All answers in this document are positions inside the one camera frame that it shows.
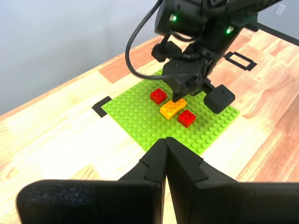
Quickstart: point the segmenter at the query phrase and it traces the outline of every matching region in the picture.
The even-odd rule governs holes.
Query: white wall
[[[281,16],[274,14],[279,4],[286,6]],[[284,0],[271,6],[259,13],[258,22],[299,39],[299,0]]]
[[[0,1],[0,115],[123,53],[155,2]],[[154,20],[135,46],[155,36]]]

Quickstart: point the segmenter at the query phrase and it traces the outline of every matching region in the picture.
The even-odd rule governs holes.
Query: black cable
[[[194,75],[194,74],[176,74],[176,75],[164,75],[164,76],[146,76],[143,75],[139,72],[137,72],[130,61],[130,50],[132,47],[132,43],[134,41],[134,39],[136,38],[137,34],[140,32],[140,30],[142,29],[142,27],[144,26],[144,24],[149,20],[149,18],[154,14],[154,12],[159,8],[159,6],[161,5],[161,3],[163,2],[163,0],[158,0],[158,2],[154,5],[154,7],[149,11],[149,13],[147,13],[147,15],[144,17],[144,19],[140,22],[140,24],[137,26],[137,28],[134,30],[134,32],[132,33],[127,46],[126,46],[126,51],[125,51],[125,59],[126,59],[126,64],[127,67],[129,68],[130,72],[139,77],[139,78],[144,78],[144,79],[154,79],[154,80],[159,80],[159,79],[167,79],[167,78],[173,78],[173,77],[180,77],[180,76],[188,76],[188,75]]]
[[[209,16],[221,16],[227,13],[227,5],[217,7],[217,8],[208,8],[207,0],[203,0],[202,9],[203,12]]]
[[[189,38],[189,39],[184,38],[184,37],[182,37],[181,35],[177,34],[176,32],[172,32],[171,34],[172,34],[175,38],[177,38],[178,40],[180,40],[180,41],[184,41],[184,42],[192,42],[192,41],[194,41],[194,39],[195,39],[195,36],[192,37],[192,38]]]

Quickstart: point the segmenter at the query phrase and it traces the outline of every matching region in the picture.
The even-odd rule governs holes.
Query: yellow lego brick
[[[182,110],[187,105],[184,99],[180,99],[178,102],[174,103],[172,100],[161,107],[160,113],[166,117],[166,119],[172,118],[177,112]]]

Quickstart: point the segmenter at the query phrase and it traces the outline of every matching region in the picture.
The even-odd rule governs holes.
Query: wood grain
[[[156,37],[131,52],[136,69],[162,68],[150,56]],[[180,47],[186,43],[171,39]],[[229,51],[254,60],[244,71],[221,59],[210,76],[235,95],[241,115],[203,154],[239,181],[299,181],[299,47],[263,31],[243,30]],[[144,151],[109,116],[92,106],[140,82],[124,54],[0,116],[0,224],[20,223],[18,192],[41,179],[118,180]],[[164,223],[175,223],[166,187]]]

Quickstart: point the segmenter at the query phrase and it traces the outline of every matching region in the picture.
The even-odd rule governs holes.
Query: red lego brick
[[[150,94],[150,99],[158,105],[162,103],[164,100],[166,100],[166,98],[167,94],[159,88]]]
[[[178,122],[188,128],[196,120],[196,116],[188,110],[185,110],[178,117]]]

